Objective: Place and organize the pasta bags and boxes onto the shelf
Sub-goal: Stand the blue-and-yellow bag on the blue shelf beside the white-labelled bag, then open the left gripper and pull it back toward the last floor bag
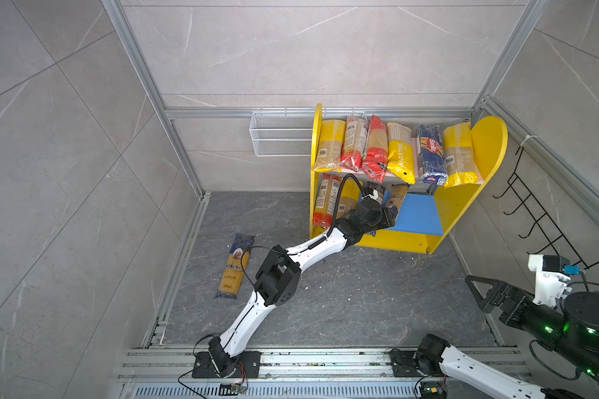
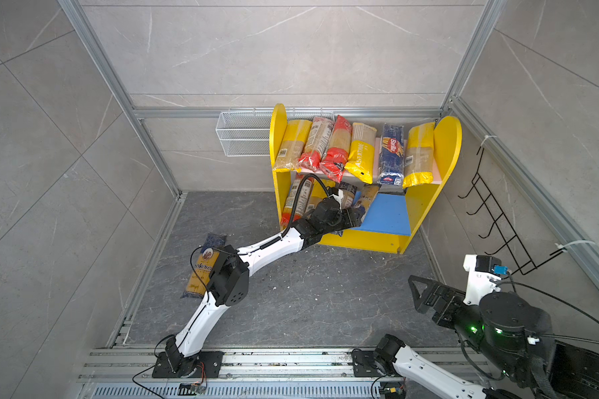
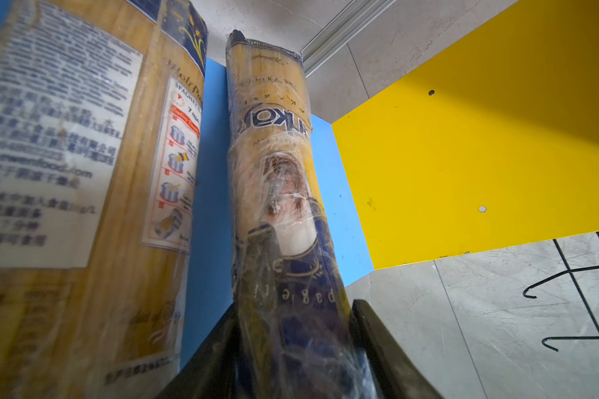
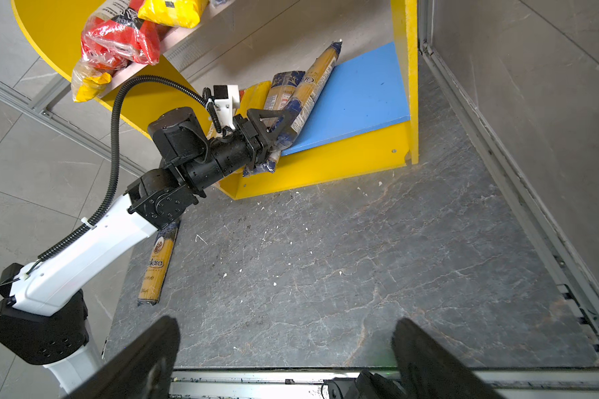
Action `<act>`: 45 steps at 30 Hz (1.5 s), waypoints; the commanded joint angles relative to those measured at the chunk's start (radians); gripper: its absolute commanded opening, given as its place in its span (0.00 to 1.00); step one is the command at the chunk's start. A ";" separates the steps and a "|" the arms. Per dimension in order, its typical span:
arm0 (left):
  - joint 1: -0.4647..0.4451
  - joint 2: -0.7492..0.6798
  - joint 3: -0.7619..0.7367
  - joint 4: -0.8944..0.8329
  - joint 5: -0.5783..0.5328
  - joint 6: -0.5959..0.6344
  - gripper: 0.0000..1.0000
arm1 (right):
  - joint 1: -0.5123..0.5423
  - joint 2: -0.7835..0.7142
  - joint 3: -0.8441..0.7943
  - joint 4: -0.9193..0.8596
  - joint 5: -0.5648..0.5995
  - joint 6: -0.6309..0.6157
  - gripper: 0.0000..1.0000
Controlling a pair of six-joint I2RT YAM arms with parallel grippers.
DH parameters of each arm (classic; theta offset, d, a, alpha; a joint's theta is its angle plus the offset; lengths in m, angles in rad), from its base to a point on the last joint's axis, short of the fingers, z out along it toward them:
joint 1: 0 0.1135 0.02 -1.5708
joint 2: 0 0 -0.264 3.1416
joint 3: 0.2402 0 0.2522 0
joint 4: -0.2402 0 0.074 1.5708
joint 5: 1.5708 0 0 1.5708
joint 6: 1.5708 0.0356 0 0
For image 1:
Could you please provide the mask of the blue clear spaghetti bag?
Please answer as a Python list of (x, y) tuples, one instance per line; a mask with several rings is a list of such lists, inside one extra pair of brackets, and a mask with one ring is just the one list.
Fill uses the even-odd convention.
[(379, 204), (384, 204), (385, 187), (381, 184), (369, 181), (365, 183), (364, 194), (369, 198), (376, 200)]

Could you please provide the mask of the short yellow spaghetti bag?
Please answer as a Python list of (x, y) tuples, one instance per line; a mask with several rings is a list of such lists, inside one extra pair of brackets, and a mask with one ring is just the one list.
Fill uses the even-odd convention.
[(361, 190), (353, 179), (348, 179), (344, 183), (342, 194), (339, 198), (337, 216), (335, 219), (341, 218), (346, 212), (356, 209), (359, 204)]

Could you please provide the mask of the red clear spaghetti bag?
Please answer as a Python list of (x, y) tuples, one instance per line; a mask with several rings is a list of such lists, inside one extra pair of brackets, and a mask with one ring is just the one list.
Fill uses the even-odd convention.
[(339, 176), (326, 175), (319, 184), (314, 205), (313, 226), (329, 229), (333, 222), (334, 206), (341, 184)]

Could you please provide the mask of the yellow Pastatime spaghetti bag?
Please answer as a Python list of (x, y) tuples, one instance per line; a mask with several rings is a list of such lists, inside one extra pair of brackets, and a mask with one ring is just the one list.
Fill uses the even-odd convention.
[(412, 131), (397, 123), (389, 123), (387, 128), (389, 138), (387, 169), (412, 186), (416, 183)]

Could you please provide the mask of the yellow topped spaghetti bag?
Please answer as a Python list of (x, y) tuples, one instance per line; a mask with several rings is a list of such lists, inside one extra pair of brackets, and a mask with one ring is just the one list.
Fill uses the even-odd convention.
[(322, 122), (314, 171), (326, 173), (339, 169), (345, 129), (345, 121), (328, 120)]

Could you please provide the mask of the blue Barilla spaghetti box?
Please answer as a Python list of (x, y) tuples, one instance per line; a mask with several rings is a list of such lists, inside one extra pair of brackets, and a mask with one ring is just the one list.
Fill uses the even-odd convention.
[(444, 186), (449, 178), (439, 126), (420, 124), (418, 129), (420, 181)]

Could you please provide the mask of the red labelled spaghetti bag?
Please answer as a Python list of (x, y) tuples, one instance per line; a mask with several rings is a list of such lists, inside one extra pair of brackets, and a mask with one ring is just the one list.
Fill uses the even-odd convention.
[(344, 133), (339, 164), (342, 168), (359, 171), (369, 133), (369, 123), (366, 119), (348, 116)]

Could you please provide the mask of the long yellow spaghetti bag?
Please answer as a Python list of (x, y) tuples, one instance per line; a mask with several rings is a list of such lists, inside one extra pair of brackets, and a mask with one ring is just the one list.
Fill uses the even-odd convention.
[(448, 179), (445, 188), (480, 184), (481, 176), (474, 162), (474, 147), (469, 122), (444, 130), (444, 150)]

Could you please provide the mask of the blue Ankara spaghetti bag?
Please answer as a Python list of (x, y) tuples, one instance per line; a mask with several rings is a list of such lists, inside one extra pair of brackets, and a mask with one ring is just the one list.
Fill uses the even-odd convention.
[(216, 298), (236, 299), (246, 266), (250, 258), (250, 249), (254, 245), (255, 236), (237, 233), (229, 250), (228, 260), (224, 267)]

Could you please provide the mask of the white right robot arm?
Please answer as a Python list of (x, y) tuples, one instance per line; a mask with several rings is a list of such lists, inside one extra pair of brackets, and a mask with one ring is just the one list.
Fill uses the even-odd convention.
[[(466, 283), (482, 311), (488, 314), (500, 309), (501, 323), (531, 336), (528, 350), (532, 357), (537, 357), (537, 347), (555, 353), (573, 365), (572, 380), (585, 375), (599, 385), (599, 284), (594, 291), (577, 292), (566, 284), (557, 291), (556, 304), (549, 306), (502, 280), (469, 275)], [(433, 334), (419, 345), (414, 364), (423, 377), (451, 377), (491, 397), (576, 397), (564, 388), (541, 387), (510, 377)]]

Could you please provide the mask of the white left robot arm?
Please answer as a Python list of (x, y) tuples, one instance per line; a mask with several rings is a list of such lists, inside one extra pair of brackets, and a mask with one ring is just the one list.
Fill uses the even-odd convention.
[(395, 226), (397, 205), (382, 206), (365, 196), (356, 209), (335, 220), (326, 232), (295, 247), (272, 248), (256, 274), (253, 294), (225, 332), (214, 336), (206, 352), (196, 354), (194, 378), (228, 377), (239, 367), (248, 342), (266, 317), (295, 295), (301, 274), (326, 257), (358, 244), (372, 231)]

